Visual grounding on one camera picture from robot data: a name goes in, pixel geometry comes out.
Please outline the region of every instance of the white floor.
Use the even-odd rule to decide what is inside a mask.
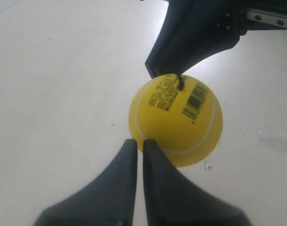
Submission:
[[[23,0],[0,12],[0,226],[32,225],[92,181],[129,138],[128,110],[166,14],[161,0]],[[186,74],[224,114],[219,146],[181,171],[287,226],[287,31],[249,32]],[[145,226],[142,155],[134,225]]]

